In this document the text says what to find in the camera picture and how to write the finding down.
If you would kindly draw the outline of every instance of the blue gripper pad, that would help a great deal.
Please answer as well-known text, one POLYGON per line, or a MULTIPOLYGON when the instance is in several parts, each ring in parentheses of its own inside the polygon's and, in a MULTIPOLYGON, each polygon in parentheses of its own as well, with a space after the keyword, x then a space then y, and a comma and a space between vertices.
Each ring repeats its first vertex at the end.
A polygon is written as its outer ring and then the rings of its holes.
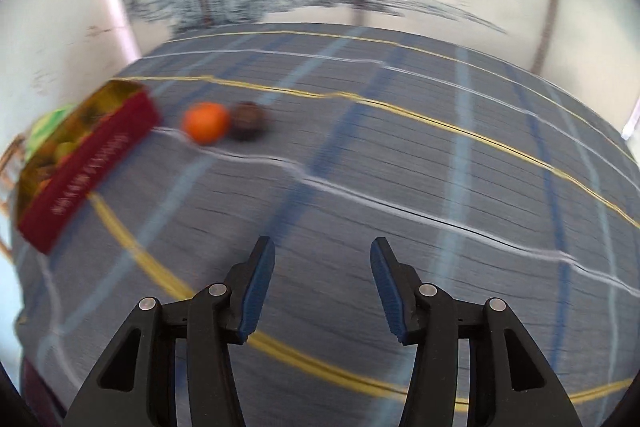
POLYGON ((370 254, 371 271, 385 311, 386 322, 391 333, 398 338, 398 342, 404 344, 408 337, 404 321, 404 302, 392 273, 393 270, 398 277, 398 260, 384 237, 378 237, 371 243, 370 254))
POLYGON ((228 326, 235 330, 238 343, 244 343, 257 328, 275 258, 273 241, 263 235, 256 242, 249 259, 229 271, 227 279, 231 287, 232 318, 228 326))

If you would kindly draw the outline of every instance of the blue line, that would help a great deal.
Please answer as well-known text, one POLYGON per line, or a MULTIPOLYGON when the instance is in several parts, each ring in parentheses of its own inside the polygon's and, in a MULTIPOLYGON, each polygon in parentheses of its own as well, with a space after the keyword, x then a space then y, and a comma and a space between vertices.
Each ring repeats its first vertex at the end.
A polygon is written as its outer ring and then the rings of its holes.
MULTIPOLYGON (((516 92, 522 108, 533 112, 530 107, 527 95, 520 84, 512 84, 513 89, 516 92)), ((536 141, 538 147, 538 155, 542 161, 550 164, 551 156, 546 149, 545 142, 540 133, 538 127, 538 120, 531 114, 526 115, 527 123, 529 124, 531 135, 536 141)), ((547 169, 542 169, 543 180, 545 184, 546 203, 551 211, 551 222, 554 227, 554 243, 556 250, 568 253, 566 236, 564 235, 564 226, 562 221, 562 212, 560 209, 560 203, 558 201, 558 194, 556 193, 556 187, 554 180, 551 177, 551 172, 547 169)), ((551 354, 549 358, 549 364, 551 368, 557 372, 560 352, 562 344, 564 343, 564 333, 566 328, 566 316, 569 308, 570 299, 570 268, 566 263, 561 263, 558 266, 558 307, 556 308, 556 323, 554 325, 554 331, 551 342, 551 354)))
MULTIPOLYGON (((389 63, 397 66, 404 56, 404 48, 395 48, 391 53, 389 63)), ((389 82, 395 76, 395 72, 386 69, 378 70, 370 83, 360 93, 365 98, 378 98, 389 82)), ((351 139, 349 129, 356 125, 368 112, 369 107, 359 104, 351 104, 347 112, 335 125, 333 132, 318 150, 312 159, 308 171, 312 176, 323 177, 329 174, 333 165, 340 159, 345 143, 351 139)), ((315 195, 315 190, 307 185, 296 183, 289 194, 271 216, 265 227, 265 234, 269 235, 277 246, 281 246, 290 227, 295 225, 301 216, 302 209, 315 195)))
MULTIPOLYGON (((570 131, 572 136, 576 139, 580 139, 580 134, 569 115, 567 115, 566 111, 561 110, 562 100, 556 93, 556 90, 550 87, 546 82, 543 82, 546 91, 549 93, 551 99, 553 99, 558 105, 558 111, 564 121, 564 124, 567 126, 567 129, 570 131)), ((598 175, 598 171, 593 166, 589 155, 586 153, 583 147, 575 143, 575 148, 580 155, 580 159, 582 160, 583 165, 589 171, 589 180, 591 182, 591 187, 596 192, 600 193, 600 176, 598 175)), ((613 243, 611 241, 611 233, 609 229, 609 219, 607 217, 607 209, 600 201, 596 203, 596 208, 598 211, 598 220, 600 222, 600 231, 602 232, 602 239, 604 241, 604 250, 607 254, 607 260, 609 262, 609 274, 612 277, 617 275, 616 269, 616 255, 613 250, 613 243)), ((616 289, 614 286, 609 286, 608 288, 608 298, 607 304, 609 305, 609 322, 611 325, 611 343, 609 346, 609 371, 607 373, 608 382, 613 381, 614 372, 616 368, 617 356, 618 356, 618 336, 619 336, 619 328, 618 328, 618 314, 616 313, 616 289)), ((597 425, 600 425, 604 419, 604 413, 607 407, 607 402, 609 401, 609 396, 605 396, 602 402, 600 403, 600 415, 597 422, 597 425)))
POLYGON ((30 243, 25 241, 24 245, 22 245, 22 248, 20 248, 20 251, 18 252, 17 257, 15 258, 15 270, 16 270, 16 272, 20 271, 20 268, 22 267, 22 263, 24 262, 24 258, 27 255, 27 252, 29 251, 30 247, 31 247, 30 243))
MULTIPOLYGON (((396 370, 392 372, 387 381, 395 382, 403 387, 409 387, 411 374, 414 370, 415 351, 415 346, 402 346, 402 362, 400 362, 396 370)), ((371 427, 388 427, 389 425, 395 425, 398 420, 394 422, 392 418, 397 418, 402 415, 404 404, 396 400, 388 399, 378 399, 377 402, 378 406, 375 408, 375 412, 372 412, 373 420, 371 427)))
MULTIPOLYGON (((155 211, 149 216, 136 235, 136 240, 143 248, 148 246, 155 240, 162 229, 166 226, 172 216, 180 208, 181 204, 191 193, 193 184, 215 163, 212 156, 200 156, 194 160, 181 174, 177 177, 173 187, 164 200, 155 211)), ((59 334, 68 335, 75 330, 82 320, 98 308, 98 306, 111 294, 111 291, 120 280, 130 271, 134 265, 134 260, 129 250, 122 250, 119 258, 111 267, 111 270, 105 274, 96 286, 95 290, 76 308, 60 325, 59 334)), ((44 370, 44 360, 49 349, 52 347, 54 336, 51 332, 40 341, 36 354, 36 367, 40 372, 44 370)))
MULTIPOLYGON (((456 81, 462 87, 471 87, 469 78, 468 53, 464 48, 456 47, 456 81)), ((469 130, 475 128, 473 117, 474 103, 470 92, 458 89, 456 91, 457 124, 469 130)), ((471 153, 472 141, 467 136, 456 135, 454 138, 454 153, 449 161, 449 184, 444 202, 443 214, 450 221, 464 223, 468 214, 469 188, 471 186, 471 153)), ((455 276, 458 256, 464 238, 458 233, 448 230, 438 232, 438 249, 436 266, 433 269, 436 285, 445 287, 448 280, 455 276)))
MULTIPOLYGON (((355 26, 355 27, 351 28, 346 33, 346 35, 358 36, 358 35, 361 35, 362 33, 364 33, 366 31, 366 29, 367 28, 362 27, 362 26, 355 26)), ((324 55, 324 57, 332 57, 340 49, 345 47, 349 42, 350 41, 348 39, 335 39, 334 42, 332 42, 331 44, 326 46, 324 49, 322 49, 322 51, 320 51, 319 54, 324 55)), ((291 73, 289 73, 287 76, 283 77, 276 84, 276 86, 278 86, 278 87, 291 87, 291 86, 295 85, 295 83, 297 83, 297 81, 299 81, 300 78, 303 78, 306 74, 311 73, 311 71, 313 71, 318 66, 320 66, 324 62, 324 60, 325 59, 321 58, 321 57, 308 58, 305 62, 303 62, 297 68, 295 68, 293 71, 291 71, 291 73)), ((280 96, 279 93, 276 93, 274 96, 269 96, 269 97, 261 96, 261 97, 258 98, 258 100, 256 100, 256 102, 260 103, 262 105, 271 105, 271 103, 275 102, 279 96, 280 96)), ((307 188, 308 187, 302 185, 300 187, 300 191, 297 192, 296 194, 294 194, 295 190, 293 190, 292 192, 289 193, 289 196, 292 197, 292 201, 291 201, 291 203, 289 205, 286 205, 285 208, 283 208, 281 206, 281 209, 283 210, 281 219, 284 219, 286 221, 291 220, 291 219, 296 219, 295 217, 292 217, 292 211, 297 209, 299 204, 303 204, 304 201, 308 200, 308 198, 311 197, 311 195, 312 195, 311 192, 306 190, 307 188)), ((176 368, 176 375, 177 375, 176 376, 176 387, 181 387, 184 384, 184 378, 186 377, 186 371, 181 371, 179 373, 177 368, 176 368)))
MULTIPOLYGON (((362 26, 355 26, 351 28, 345 35, 348 36, 359 36, 366 28, 362 26)), ((322 57, 314 57, 309 58, 302 64, 300 64, 297 68, 295 68, 291 73, 289 73, 285 78, 278 82, 278 87, 291 87, 295 85, 300 78, 305 75, 311 73, 311 71, 315 70, 320 64, 325 61, 325 57, 333 57, 339 50, 349 44, 351 41, 349 39, 335 39, 334 42, 325 47, 322 51, 318 52, 318 55, 322 55, 322 57)), ((277 97, 280 97, 280 93, 277 92, 266 92, 260 96, 257 100, 257 103, 262 105, 270 105, 277 97)))

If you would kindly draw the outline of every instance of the yellow line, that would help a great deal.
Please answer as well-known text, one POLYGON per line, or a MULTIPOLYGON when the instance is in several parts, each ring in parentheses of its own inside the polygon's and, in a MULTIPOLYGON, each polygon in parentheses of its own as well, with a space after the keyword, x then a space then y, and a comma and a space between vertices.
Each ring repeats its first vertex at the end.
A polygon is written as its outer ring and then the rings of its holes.
POLYGON ((167 42, 181 42, 181 41, 190 41, 190 40, 193 40, 193 39, 204 39, 204 38, 223 37, 223 36, 236 36, 236 35, 277 35, 277 34, 308 35, 308 36, 313 36, 313 37, 328 37, 328 38, 333 38, 333 39, 351 39, 351 40, 354 40, 354 41, 375 42, 377 44, 387 44, 389 46, 396 46, 398 48, 404 48, 406 50, 411 50, 411 51, 418 52, 418 53, 424 53, 426 55, 432 55, 433 57, 443 58, 445 60, 451 60, 452 62, 458 62, 460 64, 466 64, 467 66, 469 66, 471 68, 474 68, 474 69, 476 69, 478 71, 482 71, 483 73, 492 74, 493 76, 497 76, 498 78, 501 78, 502 80, 506 80, 507 82, 511 82, 512 84, 518 84, 519 86, 522 86, 524 89, 527 89, 530 92, 538 95, 540 98, 543 98, 547 102, 552 103, 553 105, 557 106, 561 110, 566 111, 567 113, 572 115, 572 117, 577 118, 577 120, 580 120, 581 122, 587 124, 595 132, 601 134, 602 137, 605 140, 607 140, 610 144, 612 144, 613 147, 618 149, 621 153, 623 153, 623 155, 625 155, 627 158, 629 158, 633 163, 636 163, 636 160, 632 156, 630 156, 628 153, 626 153, 625 150, 622 149, 622 147, 620 147, 617 143, 615 143, 612 139, 610 139, 600 129, 598 129, 598 128, 594 127, 593 125, 591 125, 587 120, 585 120, 579 114, 574 113, 572 110, 567 109, 566 107, 564 107, 564 105, 562 105, 561 103, 558 103, 555 100, 552 100, 551 98, 546 97, 542 93, 537 92, 535 89, 531 89, 530 87, 527 87, 524 84, 521 84, 521 83, 517 82, 516 80, 512 80, 508 76, 503 76, 503 75, 501 75, 499 73, 494 73, 493 71, 485 70, 484 68, 481 68, 480 66, 476 66, 474 64, 469 64, 468 62, 464 62, 463 60, 459 60, 459 59, 453 58, 453 57, 447 57, 447 55, 441 55, 441 54, 434 53, 434 52, 431 52, 431 51, 428 51, 428 50, 425 50, 425 49, 422 49, 422 48, 416 48, 414 46, 407 46, 405 44, 400 44, 399 42, 386 41, 386 40, 383 40, 383 39, 369 39, 369 38, 366 38, 366 37, 358 37, 358 36, 354 36, 354 35, 339 35, 339 34, 331 34, 331 33, 300 32, 300 31, 291 31, 291 30, 274 30, 274 31, 263 31, 263 32, 214 33, 214 34, 209 34, 209 35, 197 35, 197 36, 194 36, 194 37, 184 37, 184 38, 181 38, 181 39, 173 39, 173 40, 167 41, 167 42))
MULTIPOLYGON (((138 244, 135 237, 131 235, 129 230, 126 229, 99 194, 92 192, 88 198, 105 228, 116 238, 123 248, 129 250, 138 266, 140 266, 152 281, 158 284, 174 299, 190 299, 195 295, 195 291, 187 283, 158 263, 151 254, 138 244)), ((406 398, 407 389, 405 387, 374 378, 363 377, 337 367, 336 365, 315 359, 261 331, 255 331, 249 336, 247 343, 279 362, 295 367, 308 375, 313 375, 320 380, 327 381, 344 389, 400 402, 404 402, 406 398)), ((631 379, 628 379, 608 383, 594 387, 593 389, 571 394, 569 398, 575 404, 595 400, 627 388, 631 385, 631 381, 631 379)), ((457 412, 466 412, 468 410, 468 404, 468 399, 456 397, 455 410, 457 412)))
POLYGON ((433 127, 437 127, 439 129, 443 129, 449 132, 453 132, 455 134, 461 134, 463 136, 468 136, 473 140, 484 143, 494 149, 500 150, 502 152, 506 152, 511 156, 516 158, 520 158, 530 164, 536 165, 540 168, 546 169, 549 172, 552 172, 559 178, 563 180, 569 181, 577 187, 581 188, 588 195, 598 200, 600 203, 604 204, 607 208, 610 208, 615 213, 622 216, 629 223, 634 225, 637 229, 640 229, 640 223, 638 223, 633 217, 629 216, 624 210, 622 210, 619 206, 606 198, 599 195, 594 190, 591 190, 581 181, 578 181, 576 178, 567 174, 567 172, 554 167, 553 165, 546 163, 534 156, 531 156, 519 149, 513 148, 505 143, 502 143, 498 140, 494 140, 489 138, 488 136, 484 136, 482 134, 474 133, 473 131, 469 131, 462 127, 455 126, 451 123, 443 122, 440 120, 436 120, 435 118, 431 118, 427 115, 411 111, 405 109, 403 107, 399 107, 398 105, 393 105, 391 103, 381 102, 380 100, 372 100, 371 98, 364 98, 359 94, 347 91, 331 91, 331 92, 311 92, 300 89, 289 89, 287 87, 274 87, 274 86, 264 86, 262 84, 252 84, 251 82, 243 82, 240 80, 224 80, 222 78, 215 78, 210 75, 203 76, 123 76, 117 77, 118 80, 181 80, 181 81, 204 81, 211 82, 212 84, 218 84, 220 86, 230 86, 230 87, 240 87, 242 89, 253 89, 258 91, 271 91, 271 92, 279 92, 282 94, 288 94, 291 96, 298 96, 302 98, 346 98, 348 100, 353 101, 354 103, 359 103, 362 105, 369 105, 370 107, 377 107, 378 109, 385 110, 387 112, 391 112, 394 114, 398 114, 399 116, 403 116, 405 118, 410 118, 411 120, 419 121, 422 123, 426 123, 433 127))

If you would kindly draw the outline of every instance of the red box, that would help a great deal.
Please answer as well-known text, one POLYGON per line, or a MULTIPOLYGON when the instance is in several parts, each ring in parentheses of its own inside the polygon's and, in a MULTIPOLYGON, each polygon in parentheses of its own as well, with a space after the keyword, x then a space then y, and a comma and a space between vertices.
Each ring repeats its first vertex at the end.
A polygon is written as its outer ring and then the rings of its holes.
MULTIPOLYGON (((23 194, 18 190, 18 229, 42 253, 49 253, 86 195, 159 123, 160 116, 154 104, 145 89, 137 86, 139 89, 129 94, 120 108, 74 150, 42 191, 29 200, 26 190, 23 194)), ((25 176, 29 176, 28 167, 34 158, 25 167, 25 176)), ((20 176, 20 188, 27 184, 27 179, 24 181, 23 184, 20 176)))

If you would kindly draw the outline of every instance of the brown ball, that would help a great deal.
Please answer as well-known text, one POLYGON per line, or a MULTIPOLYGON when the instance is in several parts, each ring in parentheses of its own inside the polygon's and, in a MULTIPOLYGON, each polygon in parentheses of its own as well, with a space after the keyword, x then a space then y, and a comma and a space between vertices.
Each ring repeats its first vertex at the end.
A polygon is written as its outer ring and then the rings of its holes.
POLYGON ((254 102, 240 102, 231 110, 229 136, 238 141, 250 141, 267 130, 267 113, 254 102))

